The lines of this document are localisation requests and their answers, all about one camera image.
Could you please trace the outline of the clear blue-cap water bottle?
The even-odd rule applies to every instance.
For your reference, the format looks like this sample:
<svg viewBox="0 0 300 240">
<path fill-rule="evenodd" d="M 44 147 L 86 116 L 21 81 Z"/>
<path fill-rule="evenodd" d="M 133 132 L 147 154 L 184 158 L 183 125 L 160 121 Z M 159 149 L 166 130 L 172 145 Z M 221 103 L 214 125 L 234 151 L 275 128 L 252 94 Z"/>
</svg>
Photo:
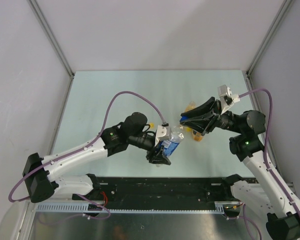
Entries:
<svg viewBox="0 0 300 240">
<path fill-rule="evenodd" d="M 168 157 L 173 154 L 173 152 L 177 149 L 179 144 L 184 140 L 184 127 L 180 124 L 170 127 L 171 129 L 171 137 L 169 140 L 161 141 L 157 146 L 163 146 L 163 153 Z"/>
</svg>

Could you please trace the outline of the yellow honey pomelo drink bottle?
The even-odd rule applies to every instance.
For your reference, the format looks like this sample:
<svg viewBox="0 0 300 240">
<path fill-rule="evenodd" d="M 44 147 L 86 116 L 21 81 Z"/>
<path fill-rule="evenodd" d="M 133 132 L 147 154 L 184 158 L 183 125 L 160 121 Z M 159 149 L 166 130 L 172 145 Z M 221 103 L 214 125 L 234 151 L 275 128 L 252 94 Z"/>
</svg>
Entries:
<svg viewBox="0 0 300 240">
<path fill-rule="evenodd" d="M 196 103 L 194 102 L 194 101 L 191 101 L 188 105 L 187 105 L 187 107 L 185 108 L 185 112 L 188 112 L 188 111 L 190 111 L 190 110 L 192 110 L 192 109 L 194 109 L 196 107 Z M 192 129 L 191 128 L 189 128 L 189 127 L 184 127 L 184 129 L 186 130 L 186 132 L 191 132 L 192 131 Z"/>
</svg>

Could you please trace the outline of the blue bottle cap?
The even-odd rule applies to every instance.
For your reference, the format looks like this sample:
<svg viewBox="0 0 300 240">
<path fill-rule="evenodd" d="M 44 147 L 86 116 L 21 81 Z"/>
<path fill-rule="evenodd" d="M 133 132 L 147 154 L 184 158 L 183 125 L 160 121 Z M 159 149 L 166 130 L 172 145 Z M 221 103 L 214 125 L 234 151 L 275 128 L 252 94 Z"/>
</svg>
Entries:
<svg viewBox="0 0 300 240">
<path fill-rule="evenodd" d="M 187 120 L 188 118 L 186 116 L 183 116 L 181 119 L 180 119 L 180 122 L 183 122 L 185 120 Z"/>
</svg>

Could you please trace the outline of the orange juice bottle yellow cap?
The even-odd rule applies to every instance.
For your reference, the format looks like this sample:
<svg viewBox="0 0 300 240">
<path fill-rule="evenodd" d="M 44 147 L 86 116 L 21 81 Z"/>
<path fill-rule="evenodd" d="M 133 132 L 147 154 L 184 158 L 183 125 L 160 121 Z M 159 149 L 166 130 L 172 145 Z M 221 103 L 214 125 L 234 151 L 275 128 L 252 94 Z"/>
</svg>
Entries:
<svg viewBox="0 0 300 240">
<path fill-rule="evenodd" d="M 195 130 L 192 130 L 191 135 L 193 140 L 196 142 L 200 142 L 204 138 L 204 135 L 202 133 L 197 132 Z"/>
</svg>

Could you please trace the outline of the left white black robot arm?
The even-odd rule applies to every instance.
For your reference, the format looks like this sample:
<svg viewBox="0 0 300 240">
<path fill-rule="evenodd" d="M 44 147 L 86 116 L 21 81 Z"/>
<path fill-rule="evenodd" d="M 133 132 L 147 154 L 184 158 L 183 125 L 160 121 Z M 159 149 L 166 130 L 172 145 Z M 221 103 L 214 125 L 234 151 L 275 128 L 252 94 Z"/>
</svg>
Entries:
<svg viewBox="0 0 300 240">
<path fill-rule="evenodd" d="M 164 123 L 156 131 L 145 130 L 147 126 L 147 117 L 134 112 L 86 144 L 55 155 L 41 157 L 38 153 L 31 154 L 22 173 L 30 201 L 41 203 L 67 195 L 97 199 L 101 187 L 94 174 L 75 176 L 68 173 L 84 164 L 123 152 L 130 145 L 145 150 L 150 164 L 171 165 L 163 146 L 163 141 L 172 135 L 170 126 Z"/>
</svg>

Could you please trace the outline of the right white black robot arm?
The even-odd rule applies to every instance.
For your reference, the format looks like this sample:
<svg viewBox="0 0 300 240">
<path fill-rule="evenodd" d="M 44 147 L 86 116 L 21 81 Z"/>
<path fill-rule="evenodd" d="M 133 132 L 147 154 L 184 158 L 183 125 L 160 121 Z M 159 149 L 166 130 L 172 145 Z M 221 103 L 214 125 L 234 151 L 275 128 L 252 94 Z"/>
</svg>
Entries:
<svg viewBox="0 0 300 240">
<path fill-rule="evenodd" d="M 256 214 L 266 218 L 265 227 L 273 240 L 297 240 L 300 238 L 300 199 L 289 188 L 269 162 L 266 144 L 259 135 L 266 132 L 266 117 L 257 110 L 247 110 L 240 115 L 230 108 L 240 97 L 211 97 L 204 104 L 183 112 L 180 124 L 205 135 L 219 128 L 237 133 L 229 139 L 230 152 L 249 169 L 263 193 L 249 188 L 237 174 L 225 178 L 220 188 L 221 196 L 232 201 L 244 202 Z"/>
</svg>

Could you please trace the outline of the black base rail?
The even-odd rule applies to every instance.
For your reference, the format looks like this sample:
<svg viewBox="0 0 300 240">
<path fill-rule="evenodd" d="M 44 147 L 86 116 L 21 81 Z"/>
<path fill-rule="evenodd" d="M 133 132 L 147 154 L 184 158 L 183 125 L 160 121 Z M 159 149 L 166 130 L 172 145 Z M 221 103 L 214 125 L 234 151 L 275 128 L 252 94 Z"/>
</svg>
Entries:
<svg viewBox="0 0 300 240">
<path fill-rule="evenodd" d="M 216 202 L 236 201 L 220 177 L 97 177 L 85 197 L 139 210 L 211 210 Z"/>
</svg>

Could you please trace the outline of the right aluminium frame post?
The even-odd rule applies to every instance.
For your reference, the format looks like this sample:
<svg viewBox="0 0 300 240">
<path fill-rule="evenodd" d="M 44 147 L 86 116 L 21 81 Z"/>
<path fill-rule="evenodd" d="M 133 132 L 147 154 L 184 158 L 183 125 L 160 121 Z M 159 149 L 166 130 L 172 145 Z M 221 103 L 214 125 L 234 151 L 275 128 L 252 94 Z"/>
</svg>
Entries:
<svg viewBox="0 0 300 240">
<path fill-rule="evenodd" d="M 254 69 L 256 68 L 257 64 L 261 60 L 262 56 L 264 55 L 265 51 L 269 47 L 271 41 L 273 40 L 275 34 L 279 30 L 281 24 L 283 23 L 284 19 L 286 18 L 287 14 L 289 13 L 291 7 L 295 3 L 295 0 L 284 0 L 281 4 L 278 12 L 276 13 L 272 23 L 270 24 L 269 29 L 267 30 L 257 52 L 255 53 L 251 63 L 249 64 L 246 74 L 250 76 Z"/>
</svg>

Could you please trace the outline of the aluminium frame post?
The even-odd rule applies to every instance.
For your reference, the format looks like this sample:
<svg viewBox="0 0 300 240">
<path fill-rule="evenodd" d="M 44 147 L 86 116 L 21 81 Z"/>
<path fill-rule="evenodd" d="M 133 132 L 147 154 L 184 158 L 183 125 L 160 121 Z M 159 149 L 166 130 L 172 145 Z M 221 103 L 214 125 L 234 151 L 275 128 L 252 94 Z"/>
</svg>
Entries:
<svg viewBox="0 0 300 240">
<path fill-rule="evenodd" d="M 256 68 L 257 64 L 261 60 L 262 56 L 264 55 L 265 51 L 269 47 L 271 41 L 273 40 L 275 34 L 279 30 L 281 24 L 283 23 L 284 19 L 286 18 L 287 14 L 289 13 L 291 7 L 295 3 L 295 0 L 284 0 L 281 4 L 278 12 L 276 13 L 272 23 L 270 24 L 269 29 L 267 30 L 257 52 L 255 53 L 251 63 L 249 64 L 246 74 L 250 76 L 254 69 Z"/>
<path fill-rule="evenodd" d="M 74 76 L 74 72 L 57 40 L 55 37 L 55 34 L 53 33 L 39 3 L 37 0 L 27 0 L 27 3 L 29 4 L 34 16 L 36 17 L 39 25 L 41 26 L 44 34 L 46 35 L 48 41 L 50 42 L 50 45 L 52 49 L 54 50 L 57 58 L 59 59 L 61 65 L 67 72 L 67 74 L 72 78 Z"/>
</svg>

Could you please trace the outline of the left aluminium frame post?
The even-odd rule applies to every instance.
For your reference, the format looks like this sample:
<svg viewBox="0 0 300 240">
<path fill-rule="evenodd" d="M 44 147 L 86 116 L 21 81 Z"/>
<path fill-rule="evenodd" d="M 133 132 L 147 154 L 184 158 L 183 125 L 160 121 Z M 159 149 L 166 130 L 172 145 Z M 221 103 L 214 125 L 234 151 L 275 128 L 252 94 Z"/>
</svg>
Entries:
<svg viewBox="0 0 300 240">
<path fill-rule="evenodd" d="M 74 72 L 57 40 L 55 37 L 55 34 L 53 33 L 39 3 L 37 0 L 27 0 L 27 3 L 29 4 L 34 16 L 36 17 L 39 25 L 41 26 L 44 34 L 46 35 L 48 41 L 50 42 L 50 45 L 52 49 L 54 50 L 57 58 L 59 59 L 61 65 L 67 72 L 67 74 L 72 78 L 74 76 Z"/>
</svg>

